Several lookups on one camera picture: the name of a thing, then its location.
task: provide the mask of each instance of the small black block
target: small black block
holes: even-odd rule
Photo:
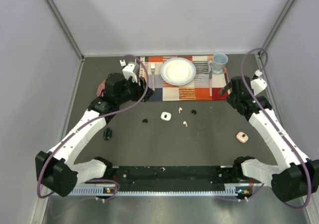
[[[113,131],[110,128],[106,128],[103,133],[103,137],[105,140],[110,140],[112,138]]]

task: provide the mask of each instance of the fork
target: fork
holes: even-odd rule
[[[213,71],[211,69],[211,65],[212,65],[212,61],[208,61],[207,65],[208,65],[208,82],[209,82],[209,96],[213,96],[213,85],[212,85],[212,78],[213,78]]]
[[[152,82],[153,82],[153,90],[155,91],[155,62],[151,62],[151,74],[152,74]]]

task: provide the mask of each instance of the metal corner post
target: metal corner post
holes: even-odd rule
[[[84,64],[84,60],[81,59],[80,66],[79,66],[78,71],[77,71],[77,76],[75,77],[75,80],[74,80],[74,85],[73,85],[72,93],[70,96],[68,109],[67,109],[66,114],[65,114],[63,127],[60,131],[60,135],[59,135],[59,138],[57,139],[57,142],[59,142],[61,139],[63,139],[67,133],[68,123],[69,123],[69,119],[71,116],[76,91],[77,91],[77,88],[79,85],[83,64]],[[42,186],[41,192],[42,192],[42,194],[48,194],[50,192],[50,190],[48,188],[46,188],[45,186]],[[30,218],[29,218],[29,224],[41,224],[43,222],[44,214],[45,214],[47,207],[48,207],[48,198],[39,199],[38,197],[36,197],[35,203],[33,206],[33,210],[32,210],[32,213],[30,215]]]
[[[84,56],[83,56],[80,48],[76,44],[69,28],[67,27],[61,13],[59,12],[58,8],[55,5],[54,1],[53,0],[46,0],[46,2],[49,5],[54,17],[56,18],[58,24],[60,25],[64,35],[68,39],[68,41],[69,41],[70,45],[72,46],[73,50],[75,51],[76,55],[79,57],[80,60],[83,60]]]
[[[273,40],[274,36],[276,35],[280,25],[282,24],[283,20],[285,19],[287,13],[289,12],[289,10],[291,9],[291,7],[293,6],[293,4],[295,3],[296,0],[288,0],[286,5],[284,6],[284,9],[282,10],[282,12],[280,13],[277,21],[275,22],[273,28],[271,29],[270,33],[267,36],[266,41],[264,42],[262,48],[267,49],[271,43],[271,41]]]

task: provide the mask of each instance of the small white object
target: small white object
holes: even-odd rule
[[[236,135],[236,138],[242,143],[246,143],[248,141],[248,136],[244,132],[239,132]]]
[[[183,86],[191,82],[196,75],[196,68],[185,58],[171,58],[160,68],[163,80],[174,86]]]
[[[77,130],[76,128],[73,128],[73,129],[71,129],[71,132],[72,132],[72,133],[78,133],[79,130]]]
[[[125,67],[126,66],[125,60],[120,60],[120,64],[121,64],[122,67]]]
[[[137,63],[130,62],[126,67],[123,68],[122,72],[126,80],[132,77],[132,81],[134,83],[138,82],[138,78],[136,76],[139,71],[140,66]]]
[[[171,114],[168,112],[163,112],[161,113],[160,118],[165,121],[170,121]]]
[[[260,70],[255,71],[255,75],[257,77],[260,77],[263,73]]]

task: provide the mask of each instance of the white plate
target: white plate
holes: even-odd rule
[[[174,86],[183,86],[191,82],[196,75],[193,63],[185,58],[171,58],[160,68],[163,80]]]

